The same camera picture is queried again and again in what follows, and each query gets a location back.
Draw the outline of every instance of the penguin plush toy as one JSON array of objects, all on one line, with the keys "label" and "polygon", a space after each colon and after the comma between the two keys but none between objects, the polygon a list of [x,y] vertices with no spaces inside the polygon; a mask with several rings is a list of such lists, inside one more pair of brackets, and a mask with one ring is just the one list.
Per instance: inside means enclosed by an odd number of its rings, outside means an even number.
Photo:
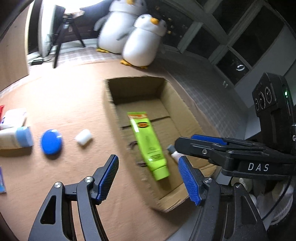
[{"label": "penguin plush toy", "polygon": [[156,57],[167,24],[164,20],[143,14],[137,18],[134,27],[124,46],[121,63],[146,69]]},{"label": "penguin plush toy", "polygon": [[114,0],[109,8],[109,14],[99,19],[94,30],[102,28],[97,51],[103,53],[122,53],[128,38],[128,33],[137,17],[147,12],[145,0]]}]

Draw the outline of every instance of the camera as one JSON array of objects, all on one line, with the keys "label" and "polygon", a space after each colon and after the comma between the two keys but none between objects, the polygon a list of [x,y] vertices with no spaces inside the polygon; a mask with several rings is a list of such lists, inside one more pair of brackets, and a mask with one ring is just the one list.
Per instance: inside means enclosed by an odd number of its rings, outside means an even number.
[{"label": "camera", "polygon": [[252,92],[256,115],[260,119],[263,144],[290,154],[294,149],[293,100],[283,76],[264,73]]}]

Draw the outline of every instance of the open cardboard box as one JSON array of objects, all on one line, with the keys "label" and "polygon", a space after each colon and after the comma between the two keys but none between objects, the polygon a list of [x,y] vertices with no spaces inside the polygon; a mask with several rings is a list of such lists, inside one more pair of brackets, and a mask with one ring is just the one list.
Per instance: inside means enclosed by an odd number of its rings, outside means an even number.
[{"label": "open cardboard box", "polygon": [[[139,192],[150,207],[168,212],[181,204],[188,193],[178,171],[178,165],[168,154],[166,148],[180,137],[204,134],[198,121],[178,95],[171,83],[161,77],[123,77],[105,80],[105,106],[124,162],[136,182]],[[167,160],[170,176],[156,181],[143,162],[136,145],[127,112],[147,112],[153,129],[160,141]],[[199,168],[205,176],[215,171],[215,166],[207,160],[189,157],[190,162]]]}]

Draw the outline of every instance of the screw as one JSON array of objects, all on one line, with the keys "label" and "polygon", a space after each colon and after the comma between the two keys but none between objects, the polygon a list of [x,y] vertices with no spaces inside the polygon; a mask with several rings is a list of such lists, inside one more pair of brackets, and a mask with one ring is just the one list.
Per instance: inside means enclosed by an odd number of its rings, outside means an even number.
[{"label": "screw", "polygon": [[84,181],[85,181],[86,183],[90,183],[92,180],[93,180],[92,177],[86,177],[86,178],[84,179]]},{"label": "screw", "polygon": [[213,179],[210,178],[210,177],[206,177],[206,178],[205,178],[205,182],[206,182],[206,183],[211,183],[212,181],[213,181]]},{"label": "screw", "polygon": [[55,187],[55,188],[59,188],[61,185],[62,185],[61,182],[56,182],[56,183],[54,184],[54,187]]},{"label": "screw", "polygon": [[243,187],[243,185],[241,183],[236,183],[235,186],[239,189],[241,189]]}]

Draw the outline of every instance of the camera lens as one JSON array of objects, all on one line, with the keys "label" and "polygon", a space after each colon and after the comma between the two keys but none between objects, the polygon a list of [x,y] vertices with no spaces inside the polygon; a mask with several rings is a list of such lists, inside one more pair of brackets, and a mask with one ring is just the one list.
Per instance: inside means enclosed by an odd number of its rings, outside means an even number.
[{"label": "camera lens", "polygon": [[271,91],[268,87],[265,87],[265,97],[268,104],[271,103]]},{"label": "camera lens", "polygon": [[259,102],[257,99],[255,99],[255,108],[257,111],[259,110]]},{"label": "camera lens", "polygon": [[260,104],[261,108],[264,110],[265,99],[264,99],[264,95],[262,94],[262,92],[259,93],[259,104]]}]

